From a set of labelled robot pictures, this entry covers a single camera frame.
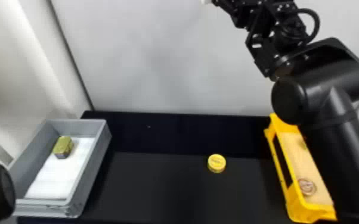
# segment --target cable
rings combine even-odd
[[[287,12],[287,14],[306,14],[312,17],[312,19],[314,20],[313,32],[304,40],[304,43],[308,44],[309,42],[313,41],[313,39],[318,34],[318,30],[320,29],[320,18],[318,14],[315,11],[308,8],[299,8],[297,10],[291,10]]]

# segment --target white wall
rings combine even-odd
[[[22,6],[29,8],[29,3],[0,0],[0,144],[13,157],[21,153],[43,119],[78,117],[89,109],[83,92],[79,94],[82,89],[75,82],[73,64],[61,47],[61,33],[45,19],[47,9],[27,17]],[[41,26],[40,20],[42,32],[31,26]],[[75,79],[67,83],[67,77]]]
[[[359,5],[298,0],[359,56]],[[245,48],[246,31],[199,0],[52,1],[99,110],[267,115],[272,83]]]

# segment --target small yellow can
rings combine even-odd
[[[61,136],[57,139],[52,151],[58,159],[65,159],[71,154],[73,148],[72,139],[69,136]]]
[[[221,173],[225,170],[227,161],[220,154],[213,154],[208,158],[208,168],[211,172]]]

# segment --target yellow object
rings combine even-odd
[[[284,193],[288,216],[294,222],[336,221],[333,201],[297,126],[286,124],[270,114],[264,130]],[[298,180],[309,179],[316,189],[304,195]]]
[[[57,158],[64,159],[70,155],[73,148],[74,142],[72,139],[69,136],[61,136],[53,147],[53,153]]]
[[[220,154],[213,154],[208,158],[208,168],[211,172],[221,173],[227,164],[225,158]]]

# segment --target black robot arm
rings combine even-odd
[[[249,34],[246,47],[275,82],[271,103],[286,123],[298,125],[334,201],[341,223],[359,223],[359,59],[338,39],[311,43],[318,15],[293,1],[213,0]],[[299,18],[314,20],[313,32]]]

